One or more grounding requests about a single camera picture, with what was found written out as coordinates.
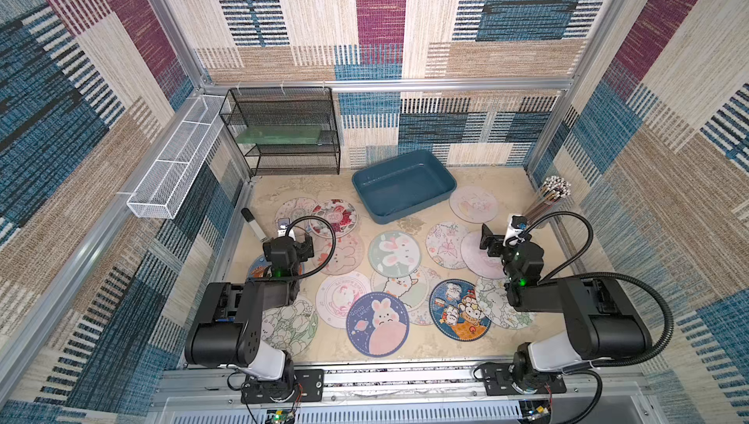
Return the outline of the green bunny coaster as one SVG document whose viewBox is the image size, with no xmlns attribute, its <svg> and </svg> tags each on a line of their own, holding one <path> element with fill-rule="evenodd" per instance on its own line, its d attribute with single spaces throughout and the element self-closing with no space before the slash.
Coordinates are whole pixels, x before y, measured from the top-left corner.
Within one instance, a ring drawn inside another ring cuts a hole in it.
<svg viewBox="0 0 749 424">
<path fill-rule="evenodd" d="M 421 266 L 421 249 L 411 235 L 385 231 L 370 243 L 368 258 L 376 273 L 386 278 L 402 278 Z"/>
</svg>

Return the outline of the white alpaca coaster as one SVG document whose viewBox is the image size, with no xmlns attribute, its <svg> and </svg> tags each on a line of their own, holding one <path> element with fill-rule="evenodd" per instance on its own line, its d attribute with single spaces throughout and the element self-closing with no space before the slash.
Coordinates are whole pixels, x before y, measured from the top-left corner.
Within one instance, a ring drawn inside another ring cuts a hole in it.
<svg viewBox="0 0 749 424">
<path fill-rule="evenodd" d="M 371 287 L 373 291 L 397 297 L 409 311 L 421 307 L 430 293 L 429 281 L 421 269 L 400 278 L 388 278 L 374 273 L 371 277 Z"/>
</svg>

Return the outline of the navy pink bunny coaster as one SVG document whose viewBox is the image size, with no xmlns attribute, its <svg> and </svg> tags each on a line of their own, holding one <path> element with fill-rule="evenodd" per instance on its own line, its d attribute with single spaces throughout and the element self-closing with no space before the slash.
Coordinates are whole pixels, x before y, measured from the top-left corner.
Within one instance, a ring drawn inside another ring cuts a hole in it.
<svg viewBox="0 0 749 424">
<path fill-rule="evenodd" d="M 367 293 L 352 304 L 345 329 L 358 352 L 371 358 L 386 357 L 400 350 L 408 338 L 408 309 L 389 293 Z"/>
</svg>

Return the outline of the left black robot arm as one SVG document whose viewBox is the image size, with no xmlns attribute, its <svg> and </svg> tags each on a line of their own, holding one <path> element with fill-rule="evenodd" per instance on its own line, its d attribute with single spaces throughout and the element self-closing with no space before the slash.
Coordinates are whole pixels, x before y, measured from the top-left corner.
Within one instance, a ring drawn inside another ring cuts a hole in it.
<svg viewBox="0 0 749 424">
<path fill-rule="evenodd" d="M 291 354 L 261 338 L 263 313 L 288 307 L 296 301 L 300 282 L 316 275 L 333 259 L 334 250 L 319 265 L 304 273 L 302 264 L 314 256 L 308 234 L 302 241 L 294 228 L 302 222 L 318 222 L 335 236 L 334 225 L 317 215 L 302 216 L 289 223 L 282 235 L 263 242 L 269 267 L 261 277 L 243 285 L 210 283 L 187 334 L 185 361 L 208 369 L 231 369 L 245 375 L 245 390 L 258 390 L 275 401 L 289 400 L 302 390 L 295 379 Z"/>
</svg>

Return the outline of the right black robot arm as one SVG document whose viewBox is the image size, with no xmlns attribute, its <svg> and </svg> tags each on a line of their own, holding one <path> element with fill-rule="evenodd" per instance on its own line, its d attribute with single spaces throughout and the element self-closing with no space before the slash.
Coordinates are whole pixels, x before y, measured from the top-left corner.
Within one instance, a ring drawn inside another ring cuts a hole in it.
<svg viewBox="0 0 749 424">
<path fill-rule="evenodd" d="M 479 249 L 501 262 L 509 305 L 517 312 L 559 313 L 565 322 L 560 334 L 518 347 L 505 375 L 521 394 L 534 393 L 565 374 L 645 363 L 669 345 L 675 332 L 667 301 L 640 279 L 618 272 L 559 275 L 586 254 L 594 240 L 593 226 L 584 216 L 569 216 L 585 227 L 585 242 L 548 274 L 542 272 L 544 250 L 532 241 L 532 231 L 546 221 L 544 217 L 530 222 L 513 215 L 502 235 L 481 227 Z M 655 301 L 663 318 L 659 338 L 651 337 L 624 285 L 641 289 Z"/>
</svg>

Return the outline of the teal plastic storage box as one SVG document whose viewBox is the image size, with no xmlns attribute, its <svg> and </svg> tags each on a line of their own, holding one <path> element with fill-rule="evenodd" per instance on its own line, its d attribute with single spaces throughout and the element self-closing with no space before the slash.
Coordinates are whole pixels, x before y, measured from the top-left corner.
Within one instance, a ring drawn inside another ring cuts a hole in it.
<svg viewBox="0 0 749 424">
<path fill-rule="evenodd" d="M 352 184 L 371 219 L 380 225 L 446 201 L 458 187 L 450 171 L 426 150 L 357 170 Z"/>
</svg>

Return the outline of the white black marker pen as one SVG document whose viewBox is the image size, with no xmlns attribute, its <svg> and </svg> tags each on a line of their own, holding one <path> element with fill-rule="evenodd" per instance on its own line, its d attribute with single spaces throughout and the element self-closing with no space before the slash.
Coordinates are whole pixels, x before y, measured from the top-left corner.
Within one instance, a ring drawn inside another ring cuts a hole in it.
<svg viewBox="0 0 749 424">
<path fill-rule="evenodd" d="M 261 243 L 265 242 L 268 237 L 266 236 L 265 232 L 261 228 L 261 225 L 257 222 L 257 219 L 255 218 L 255 215 L 252 214 L 249 208 L 243 208 L 241 209 L 241 215 L 243 216 L 243 219 L 245 219 L 246 223 L 251 228 L 252 232 L 255 234 L 255 236 L 259 239 Z"/>
</svg>

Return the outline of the blue red car coaster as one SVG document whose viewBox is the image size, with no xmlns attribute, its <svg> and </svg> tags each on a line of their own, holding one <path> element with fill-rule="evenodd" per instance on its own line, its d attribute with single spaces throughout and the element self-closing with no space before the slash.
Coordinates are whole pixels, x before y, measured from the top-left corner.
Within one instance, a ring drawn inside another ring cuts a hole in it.
<svg viewBox="0 0 749 424">
<path fill-rule="evenodd" d="M 266 270 L 270 266 L 271 266 L 271 263 L 267 261 L 263 255 L 260 255 L 251 264 L 247 273 L 247 279 L 264 277 Z"/>
</svg>

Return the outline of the white green floral coaster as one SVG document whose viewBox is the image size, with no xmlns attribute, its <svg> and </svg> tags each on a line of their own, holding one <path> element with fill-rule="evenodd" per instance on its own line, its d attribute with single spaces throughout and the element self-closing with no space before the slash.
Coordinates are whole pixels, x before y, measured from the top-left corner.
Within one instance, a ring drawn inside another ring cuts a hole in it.
<svg viewBox="0 0 749 424">
<path fill-rule="evenodd" d="M 500 328 L 522 330 L 536 320 L 534 313 L 518 312 L 509 304 L 503 280 L 479 278 L 475 294 L 482 311 Z"/>
</svg>

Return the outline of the pale pastel cartoon coaster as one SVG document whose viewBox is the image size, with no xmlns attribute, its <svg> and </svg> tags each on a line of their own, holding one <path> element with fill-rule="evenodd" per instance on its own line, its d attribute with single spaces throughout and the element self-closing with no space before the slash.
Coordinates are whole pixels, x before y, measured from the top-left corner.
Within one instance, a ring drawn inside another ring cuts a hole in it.
<svg viewBox="0 0 749 424">
<path fill-rule="evenodd" d="M 282 204 L 275 213 L 274 221 L 279 236 L 283 236 L 287 227 L 296 219 L 311 215 L 317 202 L 308 197 L 290 199 Z"/>
</svg>

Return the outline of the pink bunny coaster right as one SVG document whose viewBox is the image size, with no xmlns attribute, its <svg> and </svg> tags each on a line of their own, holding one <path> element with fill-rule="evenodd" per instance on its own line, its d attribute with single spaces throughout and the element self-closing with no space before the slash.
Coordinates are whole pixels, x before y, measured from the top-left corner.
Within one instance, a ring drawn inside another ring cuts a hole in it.
<svg viewBox="0 0 749 424">
<path fill-rule="evenodd" d="M 460 252 L 466 267 L 482 278 L 504 279 L 501 260 L 498 257 L 489 257 L 486 250 L 481 250 L 480 242 L 480 231 L 471 232 L 463 238 Z"/>
</svg>

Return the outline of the red rose floral coaster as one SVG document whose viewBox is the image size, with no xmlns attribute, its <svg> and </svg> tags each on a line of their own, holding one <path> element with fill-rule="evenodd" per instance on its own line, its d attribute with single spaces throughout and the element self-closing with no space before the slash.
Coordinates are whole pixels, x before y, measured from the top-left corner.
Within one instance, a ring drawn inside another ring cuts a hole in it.
<svg viewBox="0 0 749 424">
<path fill-rule="evenodd" d="M 331 199 L 317 203 L 312 208 L 312 215 L 327 220 L 334 229 L 335 236 L 341 238 L 351 233 L 357 226 L 359 215 L 355 207 L 345 200 Z M 324 239 L 333 238 L 330 229 L 321 221 L 309 221 L 310 232 Z"/>
</svg>

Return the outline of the green peony outline coaster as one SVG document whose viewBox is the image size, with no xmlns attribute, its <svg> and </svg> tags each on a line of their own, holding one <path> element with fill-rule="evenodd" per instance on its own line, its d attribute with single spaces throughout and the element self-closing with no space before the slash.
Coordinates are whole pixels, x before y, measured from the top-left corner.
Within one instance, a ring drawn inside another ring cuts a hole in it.
<svg viewBox="0 0 749 424">
<path fill-rule="evenodd" d="M 318 324 L 319 316 L 313 303 L 298 297 L 290 306 L 263 312 L 261 339 L 292 356 L 300 355 L 314 340 Z"/>
</svg>

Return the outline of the pink cartoon coaster far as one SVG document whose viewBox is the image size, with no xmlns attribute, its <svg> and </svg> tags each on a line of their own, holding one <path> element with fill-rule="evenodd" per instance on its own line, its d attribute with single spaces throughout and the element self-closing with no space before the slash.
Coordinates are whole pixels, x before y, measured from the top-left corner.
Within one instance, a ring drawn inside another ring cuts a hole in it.
<svg viewBox="0 0 749 424">
<path fill-rule="evenodd" d="M 495 196 L 478 186 L 460 186 L 449 199 L 454 214 L 469 223 L 487 223 L 499 214 Z"/>
</svg>

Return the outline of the cup of patterned sticks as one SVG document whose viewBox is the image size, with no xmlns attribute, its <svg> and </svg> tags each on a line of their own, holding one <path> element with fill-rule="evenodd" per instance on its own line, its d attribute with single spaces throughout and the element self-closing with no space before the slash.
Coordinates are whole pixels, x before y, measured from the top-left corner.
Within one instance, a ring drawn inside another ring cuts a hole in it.
<svg viewBox="0 0 749 424">
<path fill-rule="evenodd" d="M 536 191 L 534 201 L 523 213 L 528 225 L 536 223 L 540 217 L 550 213 L 563 199 L 572 193 L 572 184 L 562 176 L 548 176 Z"/>
</svg>

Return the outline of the white pink butterfly coaster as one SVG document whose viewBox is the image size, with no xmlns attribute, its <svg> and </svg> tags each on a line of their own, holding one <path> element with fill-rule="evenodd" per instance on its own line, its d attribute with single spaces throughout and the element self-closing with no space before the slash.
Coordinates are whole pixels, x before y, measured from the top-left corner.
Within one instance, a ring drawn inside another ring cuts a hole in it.
<svg viewBox="0 0 749 424">
<path fill-rule="evenodd" d="M 425 246 L 429 256 L 439 266 L 448 270 L 465 269 L 461 243 L 468 230 L 461 224 L 446 221 L 434 225 L 427 233 Z"/>
</svg>

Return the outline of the blue cartoon animals coaster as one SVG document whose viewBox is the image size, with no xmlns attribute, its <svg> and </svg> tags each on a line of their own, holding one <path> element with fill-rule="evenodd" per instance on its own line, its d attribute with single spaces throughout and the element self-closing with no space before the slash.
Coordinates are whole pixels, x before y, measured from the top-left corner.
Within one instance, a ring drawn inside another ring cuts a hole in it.
<svg viewBox="0 0 749 424">
<path fill-rule="evenodd" d="M 482 338 L 492 325 L 479 305 L 475 285 L 460 279 L 439 282 L 430 294 L 428 311 L 436 328 L 459 342 Z"/>
</svg>

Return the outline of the white bear flower coaster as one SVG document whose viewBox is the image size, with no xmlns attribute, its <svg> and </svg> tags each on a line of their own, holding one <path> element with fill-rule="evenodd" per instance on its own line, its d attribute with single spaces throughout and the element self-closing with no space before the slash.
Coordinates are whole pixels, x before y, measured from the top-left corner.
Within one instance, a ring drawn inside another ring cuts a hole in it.
<svg viewBox="0 0 749 424">
<path fill-rule="evenodd" d="M 430 314 L 430 295 L 443 278 L 432 268 L 419 267 L 412 276 L 417 281 L 412 288 L 415 307 L 409 310 L 410 322 L 416 326 L 429 326 L 433 324 Z"/>
</svg>

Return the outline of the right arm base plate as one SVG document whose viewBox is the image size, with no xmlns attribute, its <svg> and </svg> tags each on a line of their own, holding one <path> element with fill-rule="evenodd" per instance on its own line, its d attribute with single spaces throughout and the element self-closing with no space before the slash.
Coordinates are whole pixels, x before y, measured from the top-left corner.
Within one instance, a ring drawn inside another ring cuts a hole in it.
<svg viewBox="0 0 749 424">
<path fill-rule="evenodd" d="M 540 373 L 528 367 L 521 369 L 511 363 L 483 363 L 475 367 L 473 375 L 491 397 L 548 393 L 557 395 L 568 391 L 561 374 Z"/>
</svg>

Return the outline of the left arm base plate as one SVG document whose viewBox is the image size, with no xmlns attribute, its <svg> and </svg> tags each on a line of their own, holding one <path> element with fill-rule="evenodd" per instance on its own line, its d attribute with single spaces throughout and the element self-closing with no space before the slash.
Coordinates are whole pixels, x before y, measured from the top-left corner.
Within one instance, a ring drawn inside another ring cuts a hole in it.
<svg viewBox="0 0 749 424">
<path fill-rule="evenodd" d="M 325 371 L 299 369 L 278 380 L 247 378 L 240 388 L 242 404 L 319 403 L 323 399 Z"/>
</svg>

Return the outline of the aluminium front rail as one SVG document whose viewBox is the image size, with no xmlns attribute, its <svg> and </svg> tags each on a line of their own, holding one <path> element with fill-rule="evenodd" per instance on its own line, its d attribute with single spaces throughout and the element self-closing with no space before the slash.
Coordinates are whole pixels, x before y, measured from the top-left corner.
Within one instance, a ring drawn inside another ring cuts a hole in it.
<svg viewBox="0 0 749 424">
<path fill-rule="evenodd" d="M 300 407 L 323 408 L 332 406 L 383 406 L 384 404 L 443 404 L 483 403 L 492 400 L 509 401 L 548 398 L 539 390 L 533 395 L 507 395 L 512 389 L 505 385 L 504 395 L 489 396 L 485 385 L 477 380 L 477 365 L 485 362 L 504 362 L 505 358 L 466 361 L 415 362 L 352 362 L 341 364 L 298 365 L 298 371 L 323 369 L 322 401 L 304 403 Z M 653 389 L 637 367 L 598 369 L 604 383 L 600 404 L 606 400 L 628 398 L 649 412 L 657 401 Z M 149 414 L 157 412 L 197 412 L 197 410 L 239 410 L 240 392 L 226 384 L 229 371 L 225 369 L 182 369 L 163 373 L 156 392 L 146 406 Z M 566 375 L 567 393 L 553 392 L 552 406 L 592 398 L 596 382 L 584 375 Z"/>
</svg>

